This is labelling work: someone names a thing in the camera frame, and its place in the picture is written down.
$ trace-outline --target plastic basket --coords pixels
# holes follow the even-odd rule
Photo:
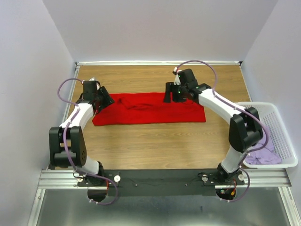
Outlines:
[[[280,164],[251,165],[244,161],[244,165],[249,168],[258,169],[288,168],[296,166],[298,164],[298,159],[276,106],[265,102],[238,102],[237,104],[245,108],[254,107],[257,109],[260,121],[270,129],[270,138],[274,144],[274,151],[282,159]]]

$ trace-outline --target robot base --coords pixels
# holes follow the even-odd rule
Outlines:
[[[225,182],[218,179],[217,169],[129,169],[105,170],[104,176],[114,180],[120,176],[117,183],[119,196],[171,196],[171,195],[205,195],[216,196],[215,187],[229,187],[233,179],[237,185],[244,185],[242,172]],[[102,201],[106,195],[115,196],[113,185],[106,189],[106,182],[86,178],[78,186],[88,187],[88,197],[95,201]]]

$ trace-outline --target red cloth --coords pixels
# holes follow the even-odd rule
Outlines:
[[[164,103],[164,93],[111,94],[115,103],[92,120],[95,126],[170,122],[206,122],[204,107],[188,100]]]

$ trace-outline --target lavender fabric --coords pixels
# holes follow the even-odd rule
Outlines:
[[[266,141],[265,133],[263,133],[263,138],[256,144],[253,148],[260,147]],[[258,164],[279,164],[282,159],[279,155],[274,152],[274,144],[272,139],[269,139],[268,144],[263,148],[255,152],[251,152],[249,156],[246,157],[245,161],[251,165]]]

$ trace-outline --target wooden table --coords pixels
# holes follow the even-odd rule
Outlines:
[[[173,81],[174,66],[81,66],[79,79],[95,77],[112,93],[164,92]],[[191,68],[199,82],[213,85],[214,75],[204,65]],[[219,75],[216,90],[233,102],[248,101],[238,65],[214,66]],[[72,100],[82,92],[77,83]],[[228,148],[227,123],[205,108],[205,123],[111,125],[96,127],[91,120],[84,129],[88,155],[105,169],[192,169],[216,168]]]

